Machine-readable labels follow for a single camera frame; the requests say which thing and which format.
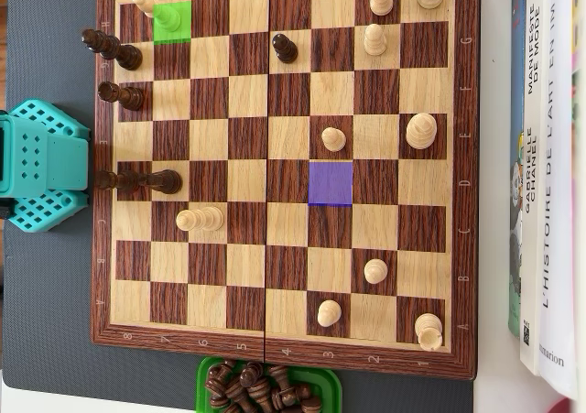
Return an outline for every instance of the green tray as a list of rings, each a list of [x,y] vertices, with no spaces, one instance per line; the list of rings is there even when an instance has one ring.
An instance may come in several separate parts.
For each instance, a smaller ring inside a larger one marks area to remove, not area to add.
[[[213,365],[221,362],[223,362],[222,358],[208,356],[201,361],[198,367],[195,386],[196,413],[217,413],[222,411],[222,409],[210,406],[210,392],[205,388],[208,370]],[[235,367],[236,371],[242,370],[244,365],[244,361],[239,361]],[[289,380],[293,383],[308,383],[311,386],[311,393],[321,398],[321,413],[342,413],[342,385],[338,376],[331,370],[290,366]]]

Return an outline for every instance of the chessboard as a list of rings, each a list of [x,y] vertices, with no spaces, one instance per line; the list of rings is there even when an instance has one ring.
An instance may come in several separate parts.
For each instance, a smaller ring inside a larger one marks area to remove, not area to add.
[[[93,191],[92,340],[274,364],[470,379],[476,374],[479,0],[97,0],[96,29],[140,49],[135,71],[95,55],[94,169],[173,169],[181,189]],[[366,54],[378,24],[386,50]],[[277,58],[271,39],[298,48]],[[431,114],[430,147],[407,142]],[[322,141],[342,131],[342,150]],[[217,207],[219,230],[179,212]],[[382,260],[385,278],[366,280]],[[324,301],[340,318],[318,321]],[[423,314],[441,322],[424,350]]]

